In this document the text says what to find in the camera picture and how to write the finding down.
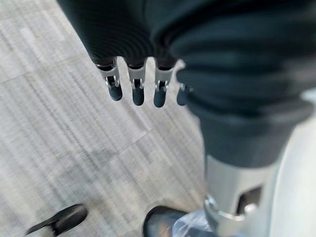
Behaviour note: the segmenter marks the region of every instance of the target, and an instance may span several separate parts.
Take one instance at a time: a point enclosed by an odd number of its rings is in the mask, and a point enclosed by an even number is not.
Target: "prosthetic hand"
[[[122,97],[116,56],[144,101],[145,61],[156,58],[154,104],[165,101],[175,59],[178,103],[199,117],[205,147],[208,231],[182,236],[267,237],[273,176],[294,127],[313,110],[313,0],[59,0],[114,100]],[[146,237],[180,237],[185,215],[154,208]]]

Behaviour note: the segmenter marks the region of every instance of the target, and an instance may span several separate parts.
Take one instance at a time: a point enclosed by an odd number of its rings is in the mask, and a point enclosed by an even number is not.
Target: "floor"
[[[90,214],[63,237],[137,237],[157,204],[202,205],[198,121],[176,104],[153,105],[147,63],[145,104],[132,104],[118,59],[123,99],[106,85],[54,0],[0,0],[0,236],[78,202]]]

